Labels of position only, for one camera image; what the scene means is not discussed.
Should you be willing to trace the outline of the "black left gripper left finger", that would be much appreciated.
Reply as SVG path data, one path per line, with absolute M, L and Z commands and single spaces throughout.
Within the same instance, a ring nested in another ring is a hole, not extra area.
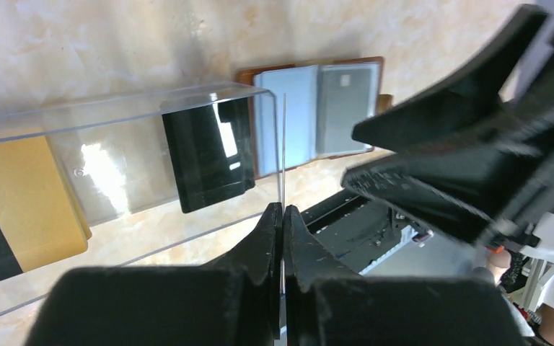
M 272 345 L 280 335 L 283 208 L 203 265 L 78 267 L 51 289 L 27 345 Z

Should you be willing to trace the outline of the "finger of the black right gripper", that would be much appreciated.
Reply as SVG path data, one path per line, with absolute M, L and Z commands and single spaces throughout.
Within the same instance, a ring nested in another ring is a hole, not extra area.
M 415 96 L 354 125 L 353 140 L 390 151 L 434 141 L 499 110 L 499 92 L 549 17 L 523 4 L 467 63 Z
M 468 244 L 514 231 L 501 215 L 534 153 L 395 154 L 347 169 L 342 186 Z

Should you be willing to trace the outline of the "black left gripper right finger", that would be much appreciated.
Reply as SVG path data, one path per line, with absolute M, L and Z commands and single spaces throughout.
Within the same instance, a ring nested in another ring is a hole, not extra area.
M 477 278 L 365 278 L 283 216 L 289 345 L 523 345 L 501 292 Z

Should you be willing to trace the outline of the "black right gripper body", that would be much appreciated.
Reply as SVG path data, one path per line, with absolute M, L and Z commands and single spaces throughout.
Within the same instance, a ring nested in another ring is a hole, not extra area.
M 554 213 L 554 51 L 521 101 L 496 119 L 480 137 L 483 245 L 518 238 Z

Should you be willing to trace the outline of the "clear acrylic card box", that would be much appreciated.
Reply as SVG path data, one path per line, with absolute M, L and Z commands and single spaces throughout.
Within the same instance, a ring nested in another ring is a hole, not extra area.
M 234 82 L 66 102 L 0 115 L 0 143 L 46 136 L 92 236 L 88 249 L 0 281 L 0 321 L 36 310 L 57 279 L 78 267 L 162 264 L 181 244 L 257 218 L 281 201 L 281 170 L 245 194 L 183 213 L 164 112 L 271 96 Z

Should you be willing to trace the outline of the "brown leather card holder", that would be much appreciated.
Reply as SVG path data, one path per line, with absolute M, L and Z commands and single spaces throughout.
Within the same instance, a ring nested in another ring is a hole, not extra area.
M 318 159 L 333 159 L 354 154 L 321 157 L 317 154 L 317 106 L 319 69 L 324 65 L 371 63 L 380 64 L 379 89 L 375 108 L 378 112 L 384 58 L 336 59 L 274 66 L 247 68 L 238 71 L 236 81 L 271 91 L 271 96 L 256 96 L 249 102 L 252 134 L 252 160 L 255 179 L 281 170 L 282 94 L 287 93 L 286 170 Z

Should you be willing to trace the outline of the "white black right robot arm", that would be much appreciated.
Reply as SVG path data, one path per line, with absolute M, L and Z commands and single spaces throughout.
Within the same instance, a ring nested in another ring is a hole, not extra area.
M 554 306 L 554 36 L 525 93 L 503 102 L 499 92 L 547 18 L 519 6 L 453 74 L 356 124 L 354 140 L 390 155 L 341 180 L 425 229 L 530 257 L 529 309 Z

